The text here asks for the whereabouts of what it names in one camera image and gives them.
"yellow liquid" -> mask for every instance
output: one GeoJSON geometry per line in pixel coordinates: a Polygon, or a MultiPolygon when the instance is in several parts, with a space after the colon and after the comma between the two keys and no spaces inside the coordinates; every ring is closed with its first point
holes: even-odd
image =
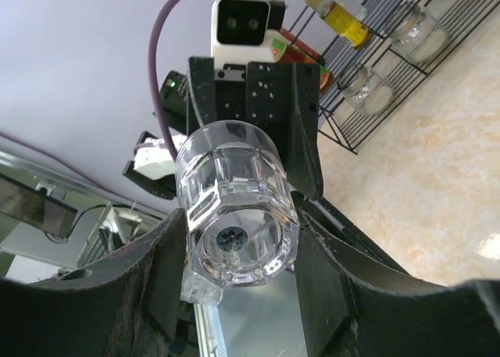
{"type": "Polygon", "coordinates": [[[353,47],[364,44],[370,36],[370,29],[337,3],[322,19],[337,34],[349,39],[353,47]]]}

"mounting holes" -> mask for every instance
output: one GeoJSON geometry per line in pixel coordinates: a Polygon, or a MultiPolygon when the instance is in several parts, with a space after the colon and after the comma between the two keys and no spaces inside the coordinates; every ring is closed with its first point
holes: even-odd
{"type": "Polygon", "coordinates": [[[86,269],[78,269],[73,271],[72,273],[68,273],[61,280],[75,280],[75,279],[83,279],[84,277],[89,277],[92,274],[90,270],[86,269]]]}

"oil bottle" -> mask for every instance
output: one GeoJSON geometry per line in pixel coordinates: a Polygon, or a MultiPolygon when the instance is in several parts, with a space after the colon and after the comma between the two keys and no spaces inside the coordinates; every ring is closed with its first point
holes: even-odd
{"type": "Polygon", "coordinates": [[[370,29],[334,0],[304,0],[338,35],[347,38],[356,50],[371,37],[370,29]]]}

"glass bottle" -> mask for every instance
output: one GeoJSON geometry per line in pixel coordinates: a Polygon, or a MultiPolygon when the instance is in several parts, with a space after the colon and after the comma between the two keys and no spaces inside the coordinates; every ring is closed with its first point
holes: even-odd
{"type": "Polygon", "coordinates": [[[357,20],[363,21],[368,13],[363,5],[359,4],[357,0],[334,0],[351,13],[357,20]]]}
{"type": "Polygon", "coordinates": [[[347,38],[356,50],[368,43],[370,29],[334,0],[304,0],[338,35],[347,38]]]}

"camera lens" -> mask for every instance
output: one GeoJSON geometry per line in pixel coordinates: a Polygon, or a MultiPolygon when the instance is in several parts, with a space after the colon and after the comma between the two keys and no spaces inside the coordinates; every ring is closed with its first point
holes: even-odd
{"type": "Polygon", "coordinates": [[[248,27],[252,30],[257,30],[257,28],[259,27],[259,21],[257,21],[256,19],[251,19],[250,21],[248,21],[248,27]]]}
{"type": "Polygon", "coordinates": [[[234,29],[236,27],[236,19],[234,17],[230,17],[227,19],[226,25],[229,29],[234,29]]]}

